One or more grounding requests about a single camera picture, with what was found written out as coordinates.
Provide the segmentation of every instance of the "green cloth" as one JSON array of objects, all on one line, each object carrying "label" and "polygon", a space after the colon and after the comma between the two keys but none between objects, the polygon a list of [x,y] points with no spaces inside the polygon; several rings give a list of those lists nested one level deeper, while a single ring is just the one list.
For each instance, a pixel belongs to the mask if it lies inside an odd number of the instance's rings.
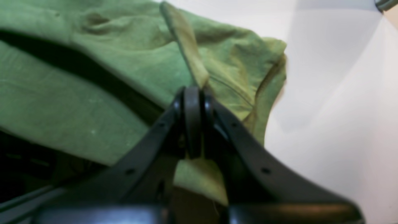
[{"label": "green cloth", "polygon": [[[102,164],[182,86],[209,88],[263,143],[285,43],[148,0],[0,0],[1,130]],[[227,204],[222,175],[182,160],[175,185]]]}]

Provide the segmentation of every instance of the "white surface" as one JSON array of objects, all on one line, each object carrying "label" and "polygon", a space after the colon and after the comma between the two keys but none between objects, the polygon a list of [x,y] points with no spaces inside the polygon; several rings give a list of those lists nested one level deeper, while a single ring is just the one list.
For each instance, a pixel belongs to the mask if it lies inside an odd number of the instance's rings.
[{"label": "white surface", "polygon": [[367,223],[398,222],[398,31],[374,0],[169,2],[285,40],[266,148],[357,202]]}]

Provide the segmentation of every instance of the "white backdrop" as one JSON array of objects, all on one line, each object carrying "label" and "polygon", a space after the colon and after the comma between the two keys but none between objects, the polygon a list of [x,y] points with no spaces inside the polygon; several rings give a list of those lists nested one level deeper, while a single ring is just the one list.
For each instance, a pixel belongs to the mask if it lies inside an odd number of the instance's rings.
[{"label": "white backdrop", "polygon": [[398,223],[398,31],[374,0],[170,0],[287,42],[265,147],[306,178]]}]

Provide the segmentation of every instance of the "screw hole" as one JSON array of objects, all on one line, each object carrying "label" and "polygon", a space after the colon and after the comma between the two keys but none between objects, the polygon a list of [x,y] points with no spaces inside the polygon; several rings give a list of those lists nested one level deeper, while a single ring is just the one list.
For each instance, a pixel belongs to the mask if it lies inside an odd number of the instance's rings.
[{"label": "screw hole", "polygon": [[268,169],[268,168],[261,168],[261,172],[263,172],[264,174],[270,174],[271,173],[271,170],[270,169]]},{"label": "screw hole", "polygon": [[131,175],[133,173],[135,173],[135,169],[128,169],[128,170],[125,171],[126,175]]}]

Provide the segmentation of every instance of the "black plastic part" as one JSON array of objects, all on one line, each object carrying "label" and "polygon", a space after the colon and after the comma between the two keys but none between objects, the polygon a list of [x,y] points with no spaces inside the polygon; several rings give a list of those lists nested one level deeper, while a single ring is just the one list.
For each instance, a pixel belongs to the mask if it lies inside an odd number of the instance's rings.
[{"label": "black plastic part", "polygon": [[118,164],[42,207],[35,224],[173,223],[174,170],[185,156],[213,159],[230,206],[224,224],[362,224],[354,203],[300,177],[269,154],[209,91],[182,89]]},{"label": "black plastic part", "polygon": [[380,12],[388,11],[398,4],[398,0],[375,0],[377,9]]},{"label": "black plastic part", "polygon": [[197,87],[184,90],[184,121],[185,145],[191,159],[201,154],[202,127],[199,89]]}]

